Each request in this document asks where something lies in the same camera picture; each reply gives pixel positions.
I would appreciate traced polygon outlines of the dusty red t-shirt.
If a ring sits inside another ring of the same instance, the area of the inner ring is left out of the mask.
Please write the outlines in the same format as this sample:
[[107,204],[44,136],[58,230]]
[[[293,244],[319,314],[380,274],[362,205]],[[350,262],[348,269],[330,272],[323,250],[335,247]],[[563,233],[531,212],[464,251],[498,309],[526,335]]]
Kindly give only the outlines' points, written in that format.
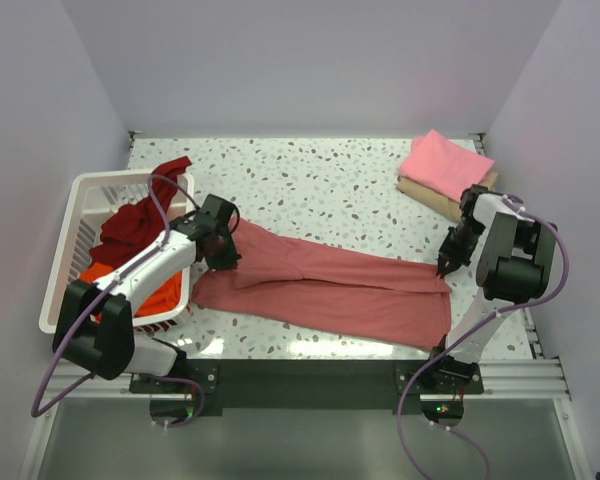
[[430,350],[451,328],[451,289],[425,263],[276,235],[244,221],[241,259],[194,284],[200,307]]

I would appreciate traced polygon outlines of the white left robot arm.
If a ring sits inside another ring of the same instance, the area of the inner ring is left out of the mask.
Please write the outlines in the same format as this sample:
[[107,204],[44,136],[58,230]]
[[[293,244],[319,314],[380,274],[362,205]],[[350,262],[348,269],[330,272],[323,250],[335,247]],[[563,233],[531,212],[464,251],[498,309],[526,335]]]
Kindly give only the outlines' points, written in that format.
[[209,194],[195,212],[166,223],[144,250],[93,283],[66,288],[53,338],[53,362],[65,359],[106,380],[123,373],[162,377],[181,362],[175,346],[134,331],[139,307],[175,274],[204,261],[212,271],[237,267],[233,203]]

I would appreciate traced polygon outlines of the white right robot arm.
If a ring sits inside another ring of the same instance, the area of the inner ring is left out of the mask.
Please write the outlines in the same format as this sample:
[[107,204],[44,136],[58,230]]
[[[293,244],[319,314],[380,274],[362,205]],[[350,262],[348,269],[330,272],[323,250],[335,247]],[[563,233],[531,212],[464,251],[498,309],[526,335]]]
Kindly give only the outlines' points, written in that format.
[[515,197],[481,185],[464,190],[459,223],[439,248],[437,275],[468,267],[483,234],[475,268],[478,291],[461,321],[431,352],[429,382],[450,377],[458,385],[475,379],[491,338],[516,310],[538,304],[549,285],[556,249],[564,242],[557,225],[528,213]]

